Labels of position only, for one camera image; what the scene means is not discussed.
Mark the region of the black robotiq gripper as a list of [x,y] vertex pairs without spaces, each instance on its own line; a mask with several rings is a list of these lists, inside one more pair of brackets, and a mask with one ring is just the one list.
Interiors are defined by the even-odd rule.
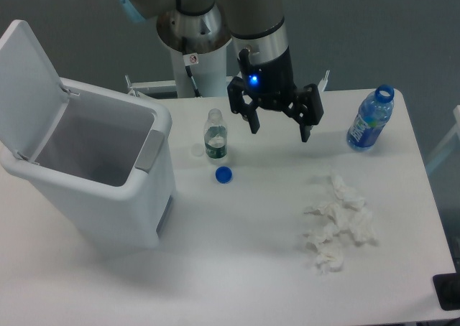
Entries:
[[[283,111],[299,124],[301,141],[307,142],[324,110],[316,84],[295,88],[290,49],[274,60],[255,64],[251,62],[250,51],[244,48],[238,54],[238,63],[241,78],[233,77],[227,86],[231,112],[241,114],[256,134],[260,128],[257,106]],[[251,103],[246,103],[245,94],[253,100]]]

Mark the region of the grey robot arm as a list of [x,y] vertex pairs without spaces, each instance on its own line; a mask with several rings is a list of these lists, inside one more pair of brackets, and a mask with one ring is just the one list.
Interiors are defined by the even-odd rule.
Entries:
[[229,83],[231,111],[252,133],[257,109],[283,112],[299,124],[302,141],[323,116],[316,84],[294,82],[282,0],[120,0],[134,20],[157,18],[157,31],[184,53],[233,42],[241,75]]

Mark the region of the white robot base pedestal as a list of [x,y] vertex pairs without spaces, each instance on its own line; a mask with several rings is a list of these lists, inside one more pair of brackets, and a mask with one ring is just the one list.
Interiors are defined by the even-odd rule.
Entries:
[[157,33],[170,52],[178,98],[226,95],[231,35],[216,5],[197,16],[166,12],[157,18]]

